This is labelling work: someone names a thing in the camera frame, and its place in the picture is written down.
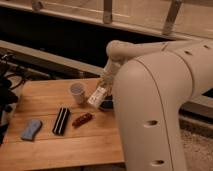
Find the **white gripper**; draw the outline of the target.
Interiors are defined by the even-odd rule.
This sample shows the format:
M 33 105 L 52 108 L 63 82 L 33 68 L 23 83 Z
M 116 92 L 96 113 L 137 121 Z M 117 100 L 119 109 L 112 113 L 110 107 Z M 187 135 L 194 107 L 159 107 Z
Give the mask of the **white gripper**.
M 100 80 L 95 91 L 88 98 L 87 102 L 94 108 L 100 109 L 100 105 L 104 101 L 105 97 L 112 95 L 111 90 L 112 86 L 109 82 Z

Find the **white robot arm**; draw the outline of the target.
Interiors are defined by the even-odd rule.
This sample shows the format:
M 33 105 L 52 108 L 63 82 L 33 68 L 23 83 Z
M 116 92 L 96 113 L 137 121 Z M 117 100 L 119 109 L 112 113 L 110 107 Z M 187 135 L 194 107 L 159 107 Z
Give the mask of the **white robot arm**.
M 213 41 L 114 40 L 88 103 L 113 96 L 127 171 L 187 171 L 180 107 L 213 88 Z

